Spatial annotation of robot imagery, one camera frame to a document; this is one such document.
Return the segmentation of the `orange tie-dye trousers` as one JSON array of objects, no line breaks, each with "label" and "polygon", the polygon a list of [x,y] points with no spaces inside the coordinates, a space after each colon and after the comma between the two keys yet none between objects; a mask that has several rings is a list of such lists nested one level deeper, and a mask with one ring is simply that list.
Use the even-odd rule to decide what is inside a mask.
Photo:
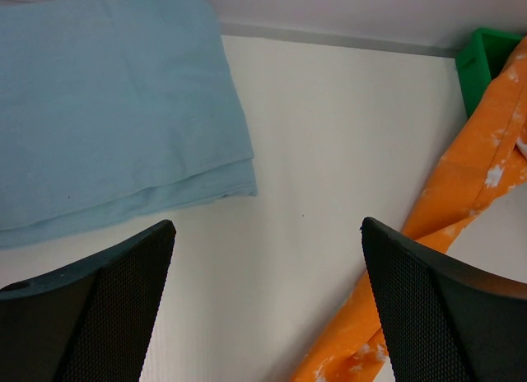
[{"label": "orange tie-dye trousers", "polygon": [[[525,181],[526,42],[521,40],[433,170],[403,234],[444,253],[496,198]],[[388,358],[364,273],[292,380],[372,381]]]}]

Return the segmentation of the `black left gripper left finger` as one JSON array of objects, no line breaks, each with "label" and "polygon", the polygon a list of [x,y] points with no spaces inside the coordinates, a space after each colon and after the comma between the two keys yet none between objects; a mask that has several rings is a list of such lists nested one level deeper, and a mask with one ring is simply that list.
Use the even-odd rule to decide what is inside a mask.
[{"label": "black left gripper left finger", "polygon": [[3,381],[139,380],[166,284],[169,220],[1,290]]}]

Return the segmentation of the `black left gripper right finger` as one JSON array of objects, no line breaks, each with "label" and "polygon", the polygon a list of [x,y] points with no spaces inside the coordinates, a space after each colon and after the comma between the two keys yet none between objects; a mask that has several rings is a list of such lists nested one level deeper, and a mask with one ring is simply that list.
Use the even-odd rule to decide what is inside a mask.
[{"label": "black left gripper right finger", "polygon": [[526,285],[367,217],[366,269],[397,381],[524,381]]}]

